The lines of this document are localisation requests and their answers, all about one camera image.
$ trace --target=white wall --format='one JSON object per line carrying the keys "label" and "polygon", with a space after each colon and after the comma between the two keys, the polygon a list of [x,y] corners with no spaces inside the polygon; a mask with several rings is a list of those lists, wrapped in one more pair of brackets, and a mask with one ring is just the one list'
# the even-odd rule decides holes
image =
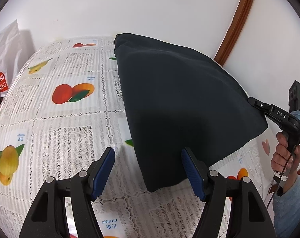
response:
{"label": "white wall", "polygon": [[250,96],[288,111],[288,90],[300,82],[300,19],[287,0],[254,0],[225,69]]}
{"label": "white wall", "polygon": [[28,55],[61,38],[132,32],[216,54],[239,0],[9,0],[0,30],[18,19]]}

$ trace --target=fuzzy blue sleeve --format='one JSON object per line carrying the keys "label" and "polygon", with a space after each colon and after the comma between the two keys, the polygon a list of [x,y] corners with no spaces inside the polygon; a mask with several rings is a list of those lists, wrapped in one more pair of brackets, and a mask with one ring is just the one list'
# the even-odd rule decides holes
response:
{"label": "fuzzy blue sleeve", "polygon": [[282,196],[274,195],[274,228],[278,238],[288,238],[300,221],[300,176]]}

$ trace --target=silver screw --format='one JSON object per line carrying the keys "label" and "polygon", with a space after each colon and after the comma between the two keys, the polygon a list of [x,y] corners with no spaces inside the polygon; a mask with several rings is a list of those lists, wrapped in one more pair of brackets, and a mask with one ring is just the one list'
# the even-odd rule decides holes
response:
{"label": "silver screw", "polygon": [[251,182],[251,179],[248,176],[244,176],[242,179],[244,182]]}
{"label": "silver screw", "polygon": [[87,172],[86,172],[86,171],[80,171],[80,172],[78,173],[78,176],[79,176],[79,177],[87,176]]}
{"label": "silver screw", "polygon": [[215,170],[211,170],[210,175],[216,177],[216,176],[218,176],[218,172]]}
{"label": "silver screw", "polygon": [[49,176],[46,180],[47,183],[51,183],[54,181],[54,178],[52,176]]}

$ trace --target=fruit print tablecloth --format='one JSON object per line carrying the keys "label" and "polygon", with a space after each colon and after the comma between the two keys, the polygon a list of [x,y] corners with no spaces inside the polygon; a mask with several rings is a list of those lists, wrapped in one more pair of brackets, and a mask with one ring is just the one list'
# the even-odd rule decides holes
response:
{"label": "fruit print tablecloth", "polygon": [[[24,218],[48,176],[65,179],[113,147],[116,161],[93,209],[104,236],[191,237],[203,203],[188,180],[150,193],[133,150],[125,114],[114,37],[53,42],[27,61],[0,108],[0,227],[18,237]],[[270,129],[211,166],[225,177],[244,175],[263,199],[273,173],[277,141]],[[72,205],[65,200],[70,233]],[[230,199],[219,237],[225,237]]]}

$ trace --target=blue rubber pad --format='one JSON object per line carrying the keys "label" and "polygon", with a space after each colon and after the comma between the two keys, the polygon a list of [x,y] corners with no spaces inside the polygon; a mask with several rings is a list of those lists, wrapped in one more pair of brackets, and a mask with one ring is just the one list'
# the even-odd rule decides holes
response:
{"label": "blue rubber pad", "polygon": [[106,186],[108,177],[110,175],[113,164],[115,163],[115,151],[111,149],[104,159],[100,169],[94,178],[94,186],[92,191],[92,199],[96,200],[99,197]]}
{"label": "blue rubber pad", "polygon": [[199,197],[200,200],[204,200],[206,195],[203,190],[203,179],[197,171],[186,149],[182,149],[182,164],[187,178],[190,181],[194,194]]}

